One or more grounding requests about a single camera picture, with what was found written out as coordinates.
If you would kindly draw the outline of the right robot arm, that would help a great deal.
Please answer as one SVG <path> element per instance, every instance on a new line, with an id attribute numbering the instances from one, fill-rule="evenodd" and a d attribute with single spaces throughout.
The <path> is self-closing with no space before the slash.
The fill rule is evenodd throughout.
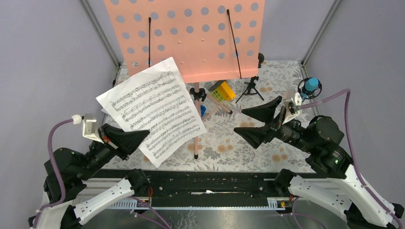
<path id="1" fill-rule="evenodd" d="M 318 115 L 303 127 L 299 120 L 287 119 L 287 107 L 276 114 L 281 100 L 277 97 L 267 104 L 243 109 L 243 114 L 264 125 L 236 127 L 234 131 L 253 148 L 278 139 L 308 153 L 306 162 L 311 169 L 335 184 L 342 194 L 314 185 L 288 169 L 278 173 L 275 193 L 310 200 L 339 216 L 351 229 L 392 229 L 393 221 L 402 217 L 404 207 L 373 193 L 363 176 L 356 173 L 353 158 L 340 146 L 344 133 L 333 119 Z"/>

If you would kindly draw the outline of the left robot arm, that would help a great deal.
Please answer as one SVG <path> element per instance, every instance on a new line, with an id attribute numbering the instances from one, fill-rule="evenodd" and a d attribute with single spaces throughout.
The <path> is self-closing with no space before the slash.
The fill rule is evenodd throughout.
<path id="1" fill-rule="evenodd" d="M 74 204 L 87 181 L 111 159 L 123 160 L 141 145 L 149 130 L 125 132 L 104 124 L 95 131 L 87 153 L 61 147 L 44 163 L 47 177 L 44 194 L 48 203 L 28 219 L 31 229 L 80 229 L 91 218 L 111 204 L 131 196 L 143 196 L 150 191 L 150 182 L 141 169 L 133 169 L 107 191 L 85 202 Z"/>

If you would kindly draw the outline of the pink music stand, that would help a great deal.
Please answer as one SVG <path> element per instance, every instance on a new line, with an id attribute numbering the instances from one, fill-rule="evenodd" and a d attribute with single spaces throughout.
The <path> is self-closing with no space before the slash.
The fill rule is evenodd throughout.
<path id="1" fill-rule="evenodd" d="M 262 0 L 106 0 L 129 77 L 172 57 L 185 82 L 258 73 Z"/>

